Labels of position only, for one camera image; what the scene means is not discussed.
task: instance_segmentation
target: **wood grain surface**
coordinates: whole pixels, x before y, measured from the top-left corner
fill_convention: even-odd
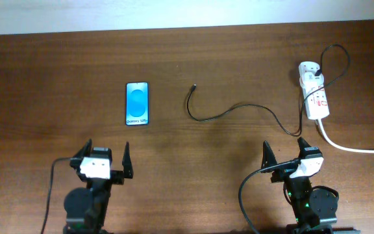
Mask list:
[[[193,29],[98,31],[0,36],[0,233],[39,233],[51,162],[71,157],[89,138],[114,154],[121,169],[131,144],[134,179],[115,186],[105,229],[116,233],[226,233],[249,229],[238,205],[242,179],[260,167],[267,140],[278,161],[297,156],[265,110],[243,108],[213,122],[239,102],[271,108],[297,129],[301,103],[297,67],[319,62],[324,47],[344,45],[348,75],[327,89],[329,137],[343,146],[374,149],[374,21],[297,23]],[[345,66],[338,49],[325,55],[326,82]],[[150,84],[150,124],[125,125],[125,83]],[[336,227],[374,233],[374,155],[328,145],[313,121],[303,137],[325,163],[313,185],[339,191]],[[83,187],[63,162],[55,170],[46,233],[61,233],[63,200]],[[295,223],[282,185],[252,178],[243,202],[258,228]]]

